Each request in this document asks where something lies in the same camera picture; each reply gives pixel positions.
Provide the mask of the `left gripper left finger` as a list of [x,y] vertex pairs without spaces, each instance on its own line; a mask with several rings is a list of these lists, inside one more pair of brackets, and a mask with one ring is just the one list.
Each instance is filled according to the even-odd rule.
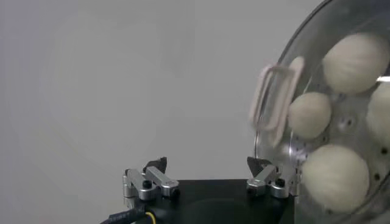
[[167,157],[149,161],[140,172],[126,169],[122,176],[123,197],[152,201],[157,194],[165,198],[177,198],[180,195],[179,182],[166,175]]

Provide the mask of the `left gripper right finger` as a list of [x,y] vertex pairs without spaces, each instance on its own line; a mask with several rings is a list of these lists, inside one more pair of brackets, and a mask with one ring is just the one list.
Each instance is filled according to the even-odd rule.
[[246,181],[246,191],[249,197],[255,198],[270,193],[275,198],[288,198],[289,186],[282,177],[283,169],[261,158],[248,156],[247,165],[252,178]]

